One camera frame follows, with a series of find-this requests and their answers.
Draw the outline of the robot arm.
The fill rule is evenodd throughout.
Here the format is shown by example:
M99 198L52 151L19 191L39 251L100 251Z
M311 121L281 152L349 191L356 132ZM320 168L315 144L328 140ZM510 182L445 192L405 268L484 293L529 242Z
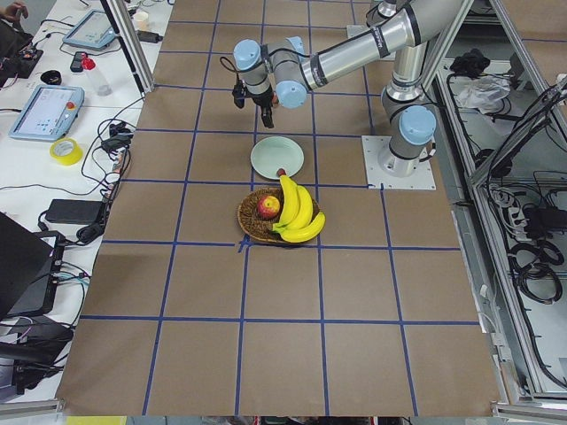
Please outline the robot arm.
M429 40L443 33L462 10L460 1L382 1L378 19L367 29L325 50L307 55L300 37L258 44L240 41L233 50L236 84L234 105L246 99L260 107L266 128L274 126L272 108L302 106L307 94L365 65L395 57L392 78L383 90L382 105L392 124L392 137L378 153L380 167L395 177L408 177L426 161L437 121L419 99Z

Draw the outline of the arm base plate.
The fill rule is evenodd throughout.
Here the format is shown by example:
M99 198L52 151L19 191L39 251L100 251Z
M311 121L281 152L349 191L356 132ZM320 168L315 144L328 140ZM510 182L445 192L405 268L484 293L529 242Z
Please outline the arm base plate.
M419 158L396 157L390 150L390 136L364 135L361 138L367 185L370 189L435 190L431 162L422 149Z

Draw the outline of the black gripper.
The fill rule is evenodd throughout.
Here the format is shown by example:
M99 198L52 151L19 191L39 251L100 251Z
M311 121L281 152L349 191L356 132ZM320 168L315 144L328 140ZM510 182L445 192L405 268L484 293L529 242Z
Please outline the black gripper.
M247 88L249 97L260 107L261 120L265 128L273 128L274 121L272 116L272 106L276 102L275 92L271 87L255 93L251 87Z

